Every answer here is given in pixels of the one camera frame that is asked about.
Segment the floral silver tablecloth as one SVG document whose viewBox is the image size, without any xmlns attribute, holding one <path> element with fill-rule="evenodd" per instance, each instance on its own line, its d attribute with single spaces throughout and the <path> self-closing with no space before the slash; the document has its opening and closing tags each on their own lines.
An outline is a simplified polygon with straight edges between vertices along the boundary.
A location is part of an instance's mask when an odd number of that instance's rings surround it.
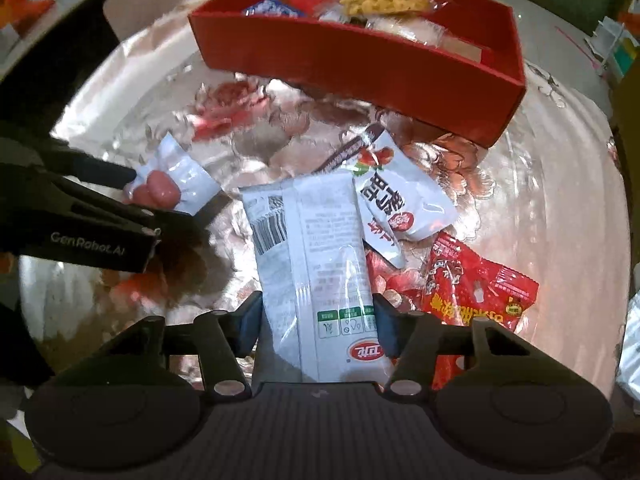
<svg viewBox="0 0 640 480">
<path fill-rule="evenodd" d="M 181 3 L 125 40 L 66 108 L 54 135 L 129 166 L 148 160 L 166 134 L 186 140 L 178 113 L 198 90 L 224 80 L 198 52 L 188 22 L 194 6 Z M 522 39 L 527 90 L 508 128 L 474 168 L 441 169 L 435 177 L 460 211 L 454 235 L 538 283 L 518 334 L 610 393 L 631 266 L 626 192 L 606 147 L 605 102 L 574 88 L 592 69 L 559 32 L 547 27 Z M 156 272 L 144 299 L 111 296 L 120 272 L 21 258 L 22 311 L 50 367 L 65 370 L 145 315 L 182 324 L 239 307 L 259 280 L 238 189 L 289 176 L 337 136 L 317 122 L 297 140 L 248 148 L 228 136 L 194 148 L 222 186 L 209 205 L 208 237 L 178 268 Z"/>
</svg>

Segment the white barcode snack bag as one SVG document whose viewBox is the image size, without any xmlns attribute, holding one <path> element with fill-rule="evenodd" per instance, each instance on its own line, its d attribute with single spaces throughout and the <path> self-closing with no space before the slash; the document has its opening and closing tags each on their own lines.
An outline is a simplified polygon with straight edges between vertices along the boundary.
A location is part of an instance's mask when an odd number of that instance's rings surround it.
<svg viewBox="0 0 640 480">
<path fill-rule="evenodd" d="M 243 188 L 262 286 L 253 382 L 377 382 L 378 342 L 352 176 L 316 174 Z"/>
</svg>

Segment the silver foil bag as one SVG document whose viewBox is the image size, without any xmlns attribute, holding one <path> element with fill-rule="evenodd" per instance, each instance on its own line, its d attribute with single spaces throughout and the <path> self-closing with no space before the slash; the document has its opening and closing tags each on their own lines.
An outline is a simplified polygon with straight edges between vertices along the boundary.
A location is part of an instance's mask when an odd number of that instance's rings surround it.
<svg viewBox="0 0 640 480">
<path fill-rule="evenodd" d="M 627 321 L 616 374 L 620 386 L 634 402 L 640 401 L 640 292 L 628 302 Z"/>
</svg>

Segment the red cardboard box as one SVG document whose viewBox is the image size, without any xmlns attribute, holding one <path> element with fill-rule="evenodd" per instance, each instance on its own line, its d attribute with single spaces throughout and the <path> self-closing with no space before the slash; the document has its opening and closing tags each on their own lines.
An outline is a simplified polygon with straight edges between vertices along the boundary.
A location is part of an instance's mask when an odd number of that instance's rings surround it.
<svg viewBox="0 0 640 480">
<path fill-rule="evenodd" d="M 315 18 L 248 15 L 262 0 L 209 0 L 189 16 L 206 65 L 311 86 L 394 110 L 494 145 L 526 92 L 513 11 L 495 0 L 450 0 L 435 23 L 480 48 L 457 53 Z"/>
</svg>

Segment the pink sausage vacuum pack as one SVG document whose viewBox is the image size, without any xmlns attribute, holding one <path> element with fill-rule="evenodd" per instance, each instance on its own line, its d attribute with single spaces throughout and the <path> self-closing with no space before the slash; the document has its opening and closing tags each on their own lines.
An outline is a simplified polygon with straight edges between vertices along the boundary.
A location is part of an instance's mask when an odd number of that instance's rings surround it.
<svg viewBox="0 0 640 480">
<path fill-rule="evenodd" d="M 195 216 L 220 191 L 220 185 L 167 133 L 125 186 L 124 197 L 128 204 Z"/>
</svg>

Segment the clear waffle cookie packet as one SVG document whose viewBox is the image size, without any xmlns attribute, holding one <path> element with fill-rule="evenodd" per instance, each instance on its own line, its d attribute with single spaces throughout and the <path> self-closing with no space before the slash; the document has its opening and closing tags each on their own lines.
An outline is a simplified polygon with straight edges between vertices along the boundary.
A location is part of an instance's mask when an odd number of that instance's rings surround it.
<svg viewBox="0 0 640 480">
<path fill-rule="evenodd" d="M 433 13 L 450 0 L 329 0 L 320 3 L 314 15 L 334 13 L 339 18 L 376 18 L 377 16 Z"/>
</svg>

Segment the white chestnut snack pouch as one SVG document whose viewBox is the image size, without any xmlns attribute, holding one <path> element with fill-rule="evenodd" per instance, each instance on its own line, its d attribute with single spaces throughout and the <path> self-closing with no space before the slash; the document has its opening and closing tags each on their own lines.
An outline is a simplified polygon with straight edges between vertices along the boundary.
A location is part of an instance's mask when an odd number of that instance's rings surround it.
<svg viewBox="0 0 640 480">
<path fill-rule="evenodd" d="M 357 128 L 350 140 L 316 171 L 352 174 L 364 242 L 400 270 L 400 243 L 425 240 L 458 218 L 445 191 L 421 170 L 378 122 Z"/>
</svg>

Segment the white round cake packet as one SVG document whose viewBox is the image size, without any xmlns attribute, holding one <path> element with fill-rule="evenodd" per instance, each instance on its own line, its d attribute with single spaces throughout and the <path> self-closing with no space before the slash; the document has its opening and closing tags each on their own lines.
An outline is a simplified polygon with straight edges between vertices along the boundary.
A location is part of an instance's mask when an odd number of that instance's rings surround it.
<svg viewBox="0 0 640 480">
<path fill-rule="evenodd" d="M 408 18 L 377 16 L 376 18 L 368 18 L 366 29 L 435 48 L 440 47 L 448 36 L 446 27 L 422 18 L 422 16 L 409 16 Z"/>
</svg>

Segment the red blue cartoon snack bag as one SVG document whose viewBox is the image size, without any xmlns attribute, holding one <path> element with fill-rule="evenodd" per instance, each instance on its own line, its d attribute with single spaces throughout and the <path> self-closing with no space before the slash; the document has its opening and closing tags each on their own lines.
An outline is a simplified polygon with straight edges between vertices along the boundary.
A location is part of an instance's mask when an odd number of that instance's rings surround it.
<svg viewBox="0 0 640 480">
<path fill-rule="evenodd" d="M 332 0 L 262 0 L 243 11 L 244 15 L 285 16 L 286 18 L 308 18 Z"/>
</svg>

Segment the red crinkly snack bag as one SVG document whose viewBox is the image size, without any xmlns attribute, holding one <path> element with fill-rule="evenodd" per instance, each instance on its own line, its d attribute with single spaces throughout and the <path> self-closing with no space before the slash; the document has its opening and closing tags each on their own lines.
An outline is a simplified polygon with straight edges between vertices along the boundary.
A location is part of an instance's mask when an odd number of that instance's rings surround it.
<svg viewBox="0 0 640 480">
<path fill-rule="evenodd" d="M 446 325 L 469 326 L 474 318 L 489 318 L 513 332 L 537 294 L 538 283 L 527 275 L 441 232 L 428 257 L 421 310 Z"/>
</svg>

